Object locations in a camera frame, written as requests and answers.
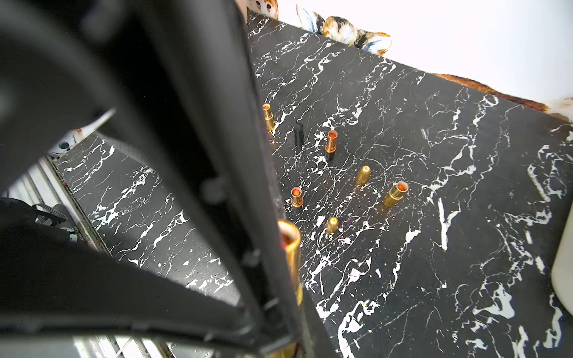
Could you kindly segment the aluminium front rail frame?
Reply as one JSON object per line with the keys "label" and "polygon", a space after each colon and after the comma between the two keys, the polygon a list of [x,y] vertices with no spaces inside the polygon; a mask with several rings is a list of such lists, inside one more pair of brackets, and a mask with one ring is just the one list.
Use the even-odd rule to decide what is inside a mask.
{"label": "aluminium front rail frame", "polygon": [[[24,201],[40,211],[38,222],[61,227],[78,243],[109,254],[49,158],[40,158],[9,188],[1,191],[1,196]],[[80,357],[174,356],[168,343],[140,337],[105,334],[74,337],[73,343]]]}

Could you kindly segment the gold lipstick cap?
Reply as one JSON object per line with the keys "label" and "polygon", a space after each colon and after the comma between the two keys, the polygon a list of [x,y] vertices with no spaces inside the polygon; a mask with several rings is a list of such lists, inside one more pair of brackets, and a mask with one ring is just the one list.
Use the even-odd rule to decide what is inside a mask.
{"label": "gold lipstick cap", "polygon": [[339,224],[340,223],[339,223],[339,220],[337,219],[337,217],[331,217],[327,221],[325,232],[328,235],[333,235],[334,233],[337,232],[337,230],[339,228]]}
{"label": "gold lipstick cap", "polygon": [[371,173],[370,167],[369,166],[363,166],[360,169],[359,173],[357,174],[356,181],[355,181],[356,185],[357,186],[365,185],[367,183],[367,181],[369,180],[370,173]]}

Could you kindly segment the black lipstick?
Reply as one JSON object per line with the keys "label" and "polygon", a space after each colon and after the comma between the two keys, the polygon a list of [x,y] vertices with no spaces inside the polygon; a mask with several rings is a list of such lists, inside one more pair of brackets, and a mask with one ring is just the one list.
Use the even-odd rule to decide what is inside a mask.
{"label": "black lipstick", "polygon": [[325,158],[328,162],[334,159],[337,151],[337,137],[338,133],[335,130],[328,131],[327,142],[325,144]]}
{"label": "black lipstick", "polygon": [[296,186],[291,189],[291,204],[295,208],[300,208],[304,204],[304,197],[300,187]]}

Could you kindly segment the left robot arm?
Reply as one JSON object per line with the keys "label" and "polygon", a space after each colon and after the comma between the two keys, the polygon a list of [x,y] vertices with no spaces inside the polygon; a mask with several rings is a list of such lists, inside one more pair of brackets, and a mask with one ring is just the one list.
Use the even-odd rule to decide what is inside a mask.
{"label": "left robot arm", "polygon": [[155,170],[226,265],[233,306],[73,243],[1,200],[1,335],[131,334],[263,355],[301,338],[234,1],[3,1],[1,190],[66,132]]}

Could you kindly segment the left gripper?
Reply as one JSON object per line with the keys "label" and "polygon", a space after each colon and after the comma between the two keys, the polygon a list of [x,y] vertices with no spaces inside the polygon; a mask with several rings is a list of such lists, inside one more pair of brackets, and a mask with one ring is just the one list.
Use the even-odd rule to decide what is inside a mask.
{"label": "left gripper", "polygon": [[10,186],[95,110],[167,180],[201,184],[187,150],[159,131],[195,134],[209,175],[248,186],[251,121],[246,24],[233,1],[3,1],[1,186]]}

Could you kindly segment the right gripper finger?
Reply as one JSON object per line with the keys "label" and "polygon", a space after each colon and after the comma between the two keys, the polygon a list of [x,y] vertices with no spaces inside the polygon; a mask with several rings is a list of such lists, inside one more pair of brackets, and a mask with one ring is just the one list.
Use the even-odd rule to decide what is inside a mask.
{"label": "right gripper finger", "polygon": [[304,357],[338,357],[311,294],[305,288],[303,289],[302,309],[306,341]]}

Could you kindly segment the cream plastic tray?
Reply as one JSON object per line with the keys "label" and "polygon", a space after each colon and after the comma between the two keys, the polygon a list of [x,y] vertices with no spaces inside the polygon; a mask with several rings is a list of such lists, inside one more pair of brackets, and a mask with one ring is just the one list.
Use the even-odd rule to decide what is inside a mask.
{"label": "cream plastic tray", "polygon": [[561,304],[570,314],[573,313],[572,222],[572,210],[570,210],[552,267],[553,289]]}

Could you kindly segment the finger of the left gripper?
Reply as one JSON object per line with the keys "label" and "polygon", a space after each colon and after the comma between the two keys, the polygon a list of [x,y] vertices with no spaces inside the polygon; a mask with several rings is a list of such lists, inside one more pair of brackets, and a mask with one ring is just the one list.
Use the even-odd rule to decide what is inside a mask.
{"label": "finger of the left gripper", "polygon": [[42,225],[1,228],[1,336],[125,334],[260,354],[246,313],[148,271],[59,241]]}
{"label": "finger of the left gripper", "polygon": [[279,232],[269,136],[234,1],[121,1],[103,49],[122,93],[103,137],[170,186],[232,275],[240,307],[207,306],[205,342],[280,349],[301,314]]}

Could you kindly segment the black lipstick cap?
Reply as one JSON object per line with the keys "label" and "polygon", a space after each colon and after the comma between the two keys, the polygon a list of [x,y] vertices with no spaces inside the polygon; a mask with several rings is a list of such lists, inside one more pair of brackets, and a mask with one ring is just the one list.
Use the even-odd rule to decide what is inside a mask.
{"label": "black lipstick cap", "polygon": [[296,123],[293,127],[293,132],[295,136],[295,148],[301,151],[304,146],[304,125]]}

